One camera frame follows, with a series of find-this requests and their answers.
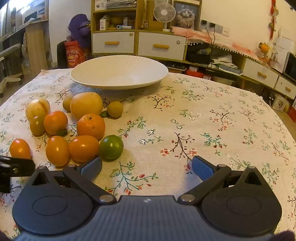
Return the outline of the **large yellow-orange grapefruit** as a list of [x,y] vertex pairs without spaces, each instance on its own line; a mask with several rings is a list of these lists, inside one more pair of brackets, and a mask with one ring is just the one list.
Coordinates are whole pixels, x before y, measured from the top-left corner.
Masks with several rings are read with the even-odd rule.
[[76,94],[70,102],[70,111],[76,120],[90,113],[100,115],[102,109],[102,98],[95,92]]

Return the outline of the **pale yellow striped melon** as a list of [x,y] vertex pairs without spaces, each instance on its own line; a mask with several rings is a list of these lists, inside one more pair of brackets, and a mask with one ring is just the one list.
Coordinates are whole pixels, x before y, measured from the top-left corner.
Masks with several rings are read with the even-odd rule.
[[36,116],[45,117],[50,113],[50,103],[41,97],[28,103],[26,107],[26,118],[31,122]]

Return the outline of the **green tomato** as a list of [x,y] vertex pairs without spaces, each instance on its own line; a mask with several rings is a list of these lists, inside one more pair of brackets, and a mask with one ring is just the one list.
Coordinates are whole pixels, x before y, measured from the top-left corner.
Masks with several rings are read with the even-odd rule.
[[115,135],[109,135],[101,140],[99,154],[104,159],[115,160],[121,156],[123,149],[122,139]]

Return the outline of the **white desk fan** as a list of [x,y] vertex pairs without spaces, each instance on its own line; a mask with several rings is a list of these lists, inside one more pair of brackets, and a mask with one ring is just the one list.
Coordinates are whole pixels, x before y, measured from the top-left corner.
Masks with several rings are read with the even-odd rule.
[[169,3],[160,3],[154,7],[154,17],[157,21],[164,23],[164,32],[170,32],[168,23],[176,16],[175,8]]

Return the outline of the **purple plush toy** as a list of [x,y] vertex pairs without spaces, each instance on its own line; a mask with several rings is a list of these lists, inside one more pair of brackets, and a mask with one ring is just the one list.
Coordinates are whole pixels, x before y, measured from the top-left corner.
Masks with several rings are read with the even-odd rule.
[[91,21],[88,20],[85,14],[77,14],[71,19],[68,25],[71,38],[78,41],[82,48],[89,48],[91,45],[90,23]]

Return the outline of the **brown-green tomato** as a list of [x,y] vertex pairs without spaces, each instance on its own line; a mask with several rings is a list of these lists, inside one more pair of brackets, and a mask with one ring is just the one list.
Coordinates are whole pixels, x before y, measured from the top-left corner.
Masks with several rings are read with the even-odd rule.
[[42,135],[45,132],[44,117],[35,116],[30,122],[30,130],[35,136]]

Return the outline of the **mandarin orange with stem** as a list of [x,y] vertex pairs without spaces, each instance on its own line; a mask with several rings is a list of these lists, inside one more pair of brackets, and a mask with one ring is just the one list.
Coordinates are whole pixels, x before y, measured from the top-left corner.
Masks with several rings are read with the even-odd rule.
[[79,136],[92,136],[100,140],[105,133],[104,119],[94,113],[82,116],[77,122],[77,133]]

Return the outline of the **orange tomato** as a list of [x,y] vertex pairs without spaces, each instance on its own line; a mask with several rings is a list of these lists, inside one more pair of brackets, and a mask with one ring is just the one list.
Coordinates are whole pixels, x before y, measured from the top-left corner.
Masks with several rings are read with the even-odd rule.
[[25,140],[17,138],[10,145],[10,154],[13,158],[30,159],[31,149]]
[[99,141],[93,136],[77,136],[69,144],[70,155],[76,162],[88,162],[99,155]]
[[60,136],[51,137],[46,144],[46,157],[56,167],[62,167],[70,159],[68,142]]

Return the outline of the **orange fruit decoration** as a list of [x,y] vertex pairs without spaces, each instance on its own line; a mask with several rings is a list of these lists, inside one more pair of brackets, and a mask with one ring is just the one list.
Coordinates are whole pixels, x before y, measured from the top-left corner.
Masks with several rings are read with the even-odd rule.
[[263,54],[267,54],[269,51],[269,46],[266,43],[259,43],[258,47]]

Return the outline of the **floral tablecloth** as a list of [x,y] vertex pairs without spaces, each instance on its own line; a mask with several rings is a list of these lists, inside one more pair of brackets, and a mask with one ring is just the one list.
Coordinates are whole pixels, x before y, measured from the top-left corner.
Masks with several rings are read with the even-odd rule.
[[64,111],[66,97],[96,92],[104,108],[112,101],[124,107],[118,119],[104,118],[105,135],[119,136],[125,149],[115,161],[103,162],[94,180],[115,197],[174,195],[200,180],[192,171],[199,155],[233,170],[256,166],[282,207],[276,232],[295,232],[295,140],[278,114],[255,93],[210,80],[169,74],[159,84],[131,91],[105,91],[76,84],[70,69],[42,71],[4,102],[1,100],[1,154],[24,139],[36,166],[55,170],[47,159],[50,136],[34,137],[27,105],[46,98],[51,111]]

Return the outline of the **wooden cabinet with drawers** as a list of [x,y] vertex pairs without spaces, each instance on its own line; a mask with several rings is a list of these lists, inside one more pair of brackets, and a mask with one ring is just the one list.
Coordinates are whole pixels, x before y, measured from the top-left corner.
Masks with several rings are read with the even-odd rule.
[[[288,98],[295,98],[295,80],[283,75],[289,51],[266,43],[267,54],[252,50],[260,61],[207,43],[186,43],[154,17],[154,7],[172,1],[93,1],[91,3],[91,44],[93,55],[128,54],[154,60],[174,61],[202,67],[208,73],[254,81]],[[219,33],[229,38],[222,25],[201,19],[196,31]]]

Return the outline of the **black microwave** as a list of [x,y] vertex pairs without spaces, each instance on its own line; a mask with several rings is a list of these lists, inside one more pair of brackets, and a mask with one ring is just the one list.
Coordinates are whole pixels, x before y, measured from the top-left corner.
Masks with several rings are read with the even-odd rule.
[[296,80],[296,57],[291,52],[287,53],[283,68],[283,75]]

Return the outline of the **mandarin orange with leaf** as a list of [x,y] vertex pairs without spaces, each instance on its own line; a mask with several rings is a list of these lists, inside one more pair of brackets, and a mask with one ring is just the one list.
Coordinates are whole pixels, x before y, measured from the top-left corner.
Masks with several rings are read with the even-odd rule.
[[54,111],[44,118],[45,131],[52,136],[63,136],[68,126],[67,115],[62,111]]

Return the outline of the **pink cloth on cabinet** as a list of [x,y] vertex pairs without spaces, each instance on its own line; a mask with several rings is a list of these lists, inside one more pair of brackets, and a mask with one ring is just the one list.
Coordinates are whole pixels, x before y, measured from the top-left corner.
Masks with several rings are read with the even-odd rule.
[[241,55],[247,56],[254,61],[260,61],[254,51],[248,49],[247,47],[235,42],[222,34],[210,33],[209,30],[205,32],[185,29],[180,27],[172,27],[172,31],[176,36],[185,37],[186,43],[207,43],[213,44],[214,47],[219,47],[225,50],[230,50],[232,52],[239,53]]

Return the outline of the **brown round fruit with leaf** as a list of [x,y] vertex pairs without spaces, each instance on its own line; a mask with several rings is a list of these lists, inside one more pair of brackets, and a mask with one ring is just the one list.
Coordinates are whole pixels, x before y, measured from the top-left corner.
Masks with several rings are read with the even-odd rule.
[[123,114],[122,103],[119,101],[113,101],[108,105],[107,110],[103,111],[100,114],[100,116],[102,118],[107,118],[107,117],[119,118],[122,116],[122,114]]

